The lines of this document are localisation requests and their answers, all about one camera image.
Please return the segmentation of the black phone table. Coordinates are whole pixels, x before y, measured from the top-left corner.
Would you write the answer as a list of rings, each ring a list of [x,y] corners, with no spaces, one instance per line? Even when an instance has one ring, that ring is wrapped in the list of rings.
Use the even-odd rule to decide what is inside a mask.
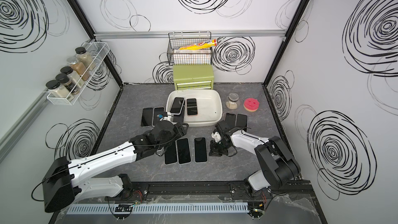
[[[142,111],[141,127],[149,127],[153,124],[153,108],[144,108]]]

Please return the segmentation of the black phone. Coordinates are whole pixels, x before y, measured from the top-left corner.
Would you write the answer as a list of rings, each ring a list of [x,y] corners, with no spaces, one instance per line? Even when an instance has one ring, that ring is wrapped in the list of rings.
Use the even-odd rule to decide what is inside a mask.
[[[236,124],[236,115],[235,114],[226,113],[224,120],[230,128],[235,127],[235,124]]]

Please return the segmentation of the white plastic storage box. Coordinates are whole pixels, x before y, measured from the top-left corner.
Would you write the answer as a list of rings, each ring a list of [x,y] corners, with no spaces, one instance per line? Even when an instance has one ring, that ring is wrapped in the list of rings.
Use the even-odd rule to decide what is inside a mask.
[[[170,111],[176,97],[197,100],[197,115],[187,115],[187,108],[185,108],[183,122],[187,123],[189,127],[213,126],[222,118],[222,102],[219,93],[215,90],[190,89],[173,91],[167,99],[165,108],[167,112]]]

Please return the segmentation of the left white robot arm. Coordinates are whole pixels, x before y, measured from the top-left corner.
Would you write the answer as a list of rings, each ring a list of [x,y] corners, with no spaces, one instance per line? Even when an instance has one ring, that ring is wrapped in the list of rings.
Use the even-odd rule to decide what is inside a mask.
[[[112,149],[79,159],[56,159],[39,183],[45,212],[57,212],[87,198],[121,194],[129,187],[127,176],[98,178],[97,175],[152,155],[163,155],[173,142],[187,134],[188,128],[187,123],[163,120],[152,130]]]

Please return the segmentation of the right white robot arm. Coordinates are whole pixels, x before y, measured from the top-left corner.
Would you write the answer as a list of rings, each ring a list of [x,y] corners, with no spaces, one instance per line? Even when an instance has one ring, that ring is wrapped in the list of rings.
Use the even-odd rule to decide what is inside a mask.
[[[253,199],[263,189],[280,189],[295,180],[301,167],[285,142],[278,136],[262,138],[250,134],[245,128],[231,127],[226,121],[217,123],[211,134],[209,155],[233,157],[240,148],[256,156],[260,170],[244,180],[247,197]]]

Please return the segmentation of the pink smiley sponge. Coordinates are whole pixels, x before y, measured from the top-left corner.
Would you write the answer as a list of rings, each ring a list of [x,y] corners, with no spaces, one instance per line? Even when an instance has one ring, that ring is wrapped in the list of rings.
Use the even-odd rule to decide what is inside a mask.
[[[255,112],[259,109],[260,103],[257,99],[254,98],[247,98],[244,101],[244,108],[248,112]]]

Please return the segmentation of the glass jar with powder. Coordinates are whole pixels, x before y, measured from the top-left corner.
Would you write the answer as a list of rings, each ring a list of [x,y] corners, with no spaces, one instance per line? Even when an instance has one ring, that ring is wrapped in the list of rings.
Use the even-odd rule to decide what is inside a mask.
[[[235,92],[232,92],[228,95],[228,100],[226,102],[226,107],[230,110],[236,110],[240,105],[239,95]]]

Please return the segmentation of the green metal tool chest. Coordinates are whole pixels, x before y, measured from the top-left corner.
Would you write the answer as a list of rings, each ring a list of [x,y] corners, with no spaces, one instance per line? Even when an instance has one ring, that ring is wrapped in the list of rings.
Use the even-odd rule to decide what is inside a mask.
[[[175,90],[213,89],[212,65],[173,65]]]

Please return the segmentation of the yellow snack package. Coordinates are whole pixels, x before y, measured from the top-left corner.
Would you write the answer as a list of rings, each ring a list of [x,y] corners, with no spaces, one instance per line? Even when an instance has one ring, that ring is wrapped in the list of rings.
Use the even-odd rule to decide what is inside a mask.
[[[218,45],[217,39],[213,39],[210,41],[204,41],[201,43],[194,43],[187,46],[183,46],[178,48],[179,50],[201,50],[201,49],[208,49],[211,47],[215,47]]]

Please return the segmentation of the spice jar black lid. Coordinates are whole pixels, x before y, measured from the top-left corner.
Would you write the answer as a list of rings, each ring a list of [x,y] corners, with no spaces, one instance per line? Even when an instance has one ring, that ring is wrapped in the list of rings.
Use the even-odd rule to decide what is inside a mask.
[[[56,76],[56,80],[62,84],[71,94],[76,95],[79,93],[78,87],[72,82],[72,80],[64,73],[60,73]]]
[[[70,91],[57,80],[48,81],[46,87],[56,97],[68,98],[70,96]]]
[[[88,69],[92,71],[95,69],[94,59],[90,53],[87,52],[86,48],[78,47],[75,49],[76,58]]]
[[[61,68],[60,72],[66,74],[69,77],[69,79],[77,86],[77,88],[79,89],[83,88],[84,81],[81,79],[80,75],[70,66],[65,66]]]

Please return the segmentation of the spice jar silver lid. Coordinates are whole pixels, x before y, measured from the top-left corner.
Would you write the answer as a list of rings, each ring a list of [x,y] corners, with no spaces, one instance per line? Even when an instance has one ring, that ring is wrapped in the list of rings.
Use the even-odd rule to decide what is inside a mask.
[[[75,70],[78,75],[81,76],[82,80],[87,81],[90,78],[90,74],[82,62],[80,62],[76,57],[69,57],[67,59],[67,64]]]

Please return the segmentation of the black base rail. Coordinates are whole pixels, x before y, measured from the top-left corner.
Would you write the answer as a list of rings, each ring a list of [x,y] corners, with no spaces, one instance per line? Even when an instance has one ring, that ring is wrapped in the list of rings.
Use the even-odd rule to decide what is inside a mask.
[[[260,200],[262,196],[284,194],[311,194],[313,187],[308,181],[288,182],[280,189],[254,190],[245,181],[177,181],[132,182],[125,174],[111,178],[92,178],[79,186],[63,187],[58,203],[69,205],[88,198],[109,197],[111,200],[147,200],[154,196],[208,195],[232,200]]]

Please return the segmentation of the clear wall spice rack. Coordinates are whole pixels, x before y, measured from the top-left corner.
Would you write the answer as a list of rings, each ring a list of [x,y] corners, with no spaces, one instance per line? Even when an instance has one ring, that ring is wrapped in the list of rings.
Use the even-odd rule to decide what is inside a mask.
[[[66,66],[49,82],[46,98],[53,105],[79,103],[90,111],[99,105],[102,92],[113,78],[105,64],[110,48],[105,42],[93,41],[78,50],[83,54],[68,58]]]

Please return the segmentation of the aluminium wall rail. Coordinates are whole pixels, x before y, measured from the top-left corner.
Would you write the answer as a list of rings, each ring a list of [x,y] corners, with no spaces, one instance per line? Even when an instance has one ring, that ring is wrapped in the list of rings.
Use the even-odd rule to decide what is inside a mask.
[[[194,37],[285,37],[286,30],[217,30],[217,31],[124,31],[97,32],[97,39],[133,39],[133,38],[194,38]]]

